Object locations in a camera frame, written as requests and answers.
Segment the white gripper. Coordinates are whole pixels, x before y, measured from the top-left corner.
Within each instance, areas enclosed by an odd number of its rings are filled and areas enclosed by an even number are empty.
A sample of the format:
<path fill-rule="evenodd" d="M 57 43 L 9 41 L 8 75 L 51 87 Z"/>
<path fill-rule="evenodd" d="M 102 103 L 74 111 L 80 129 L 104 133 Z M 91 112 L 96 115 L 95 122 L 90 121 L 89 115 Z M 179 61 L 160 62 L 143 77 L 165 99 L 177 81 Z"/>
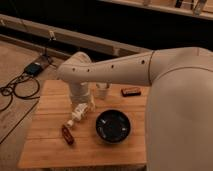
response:
<path fill-rule="evenodd" d="M 90 107 L 93 106 L 93 97 L 87 82 L 72 83 L 69 85 L 69 90 L 73 108 L 82 103 L 86 103 Z"/>

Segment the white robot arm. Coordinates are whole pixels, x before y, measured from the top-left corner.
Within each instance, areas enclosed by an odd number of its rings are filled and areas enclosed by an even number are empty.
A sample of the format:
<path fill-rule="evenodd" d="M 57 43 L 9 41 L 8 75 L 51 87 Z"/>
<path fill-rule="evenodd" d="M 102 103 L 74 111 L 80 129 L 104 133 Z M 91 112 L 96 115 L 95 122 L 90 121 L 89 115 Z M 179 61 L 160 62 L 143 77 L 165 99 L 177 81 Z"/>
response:
<path fill-rule="evenodd" d="M 76 101 L 88 98 L 90 82 L 148 86 L 147 171 L 213 171 L 213 52 L 164 49 L 95 63 L 77 52 L 58 76 Z"/>

